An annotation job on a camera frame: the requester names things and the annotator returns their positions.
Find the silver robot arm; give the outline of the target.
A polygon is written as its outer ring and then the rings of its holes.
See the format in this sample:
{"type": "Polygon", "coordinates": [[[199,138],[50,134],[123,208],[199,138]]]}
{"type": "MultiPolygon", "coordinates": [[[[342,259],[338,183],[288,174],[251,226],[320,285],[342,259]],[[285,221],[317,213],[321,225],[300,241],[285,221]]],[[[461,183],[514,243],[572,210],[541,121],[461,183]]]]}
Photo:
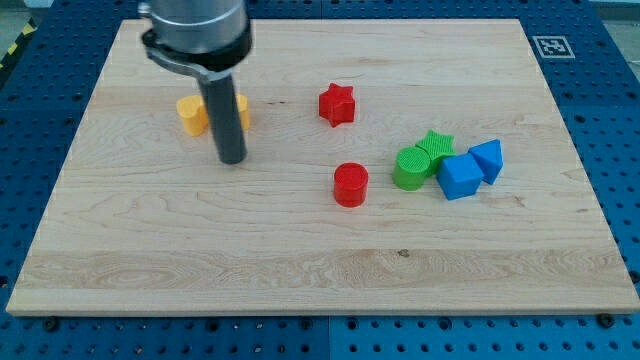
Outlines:
{"type": "Polygon", "coordinates": [[[146,0],[138,14],[151,27],[141,36],[146,56],[194,78],[224,164],[247,155],[233,82],[234,68],[252,49],[252,24],[243,0],[146,0]]]}

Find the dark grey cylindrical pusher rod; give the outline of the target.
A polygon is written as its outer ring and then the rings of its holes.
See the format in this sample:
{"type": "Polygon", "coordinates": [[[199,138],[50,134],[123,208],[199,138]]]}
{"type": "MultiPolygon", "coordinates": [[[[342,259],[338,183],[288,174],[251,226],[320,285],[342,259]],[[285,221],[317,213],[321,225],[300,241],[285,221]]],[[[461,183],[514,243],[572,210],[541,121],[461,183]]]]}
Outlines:
{"type": "Polygon", "coordinates": [[[219,160],[228,165],[242,162],[247,155],[233,78],[198,81],[219,160]]]}

